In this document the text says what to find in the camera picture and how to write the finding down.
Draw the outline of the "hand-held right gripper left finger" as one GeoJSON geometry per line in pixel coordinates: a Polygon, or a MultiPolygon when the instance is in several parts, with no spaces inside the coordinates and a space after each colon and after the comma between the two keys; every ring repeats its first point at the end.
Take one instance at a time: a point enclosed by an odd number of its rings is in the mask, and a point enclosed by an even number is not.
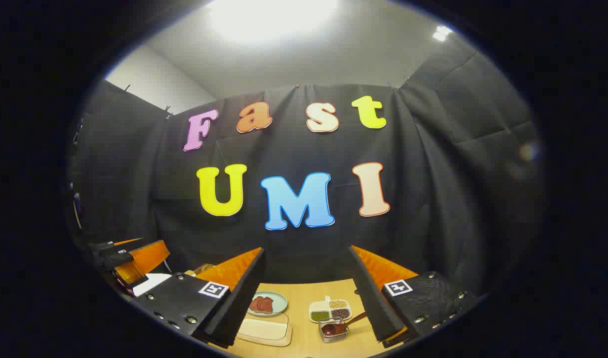
{"type": "Polygon", "coordinates": [[[135,298],[175,331],[222,348],[234,344],[265,271],[258,247],[200,274],[175,273],[135,298]]]}

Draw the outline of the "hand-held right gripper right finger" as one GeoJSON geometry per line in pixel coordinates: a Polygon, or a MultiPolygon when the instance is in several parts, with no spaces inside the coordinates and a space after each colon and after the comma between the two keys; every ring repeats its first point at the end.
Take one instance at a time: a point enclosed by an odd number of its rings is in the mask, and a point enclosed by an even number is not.
{"type": "Polygon", "coordinates": [[[431,335],[478,303],[472,290],[439,272],[416,273],[353,245],[348,252],[366,316],[386,348],[431,335]]]}

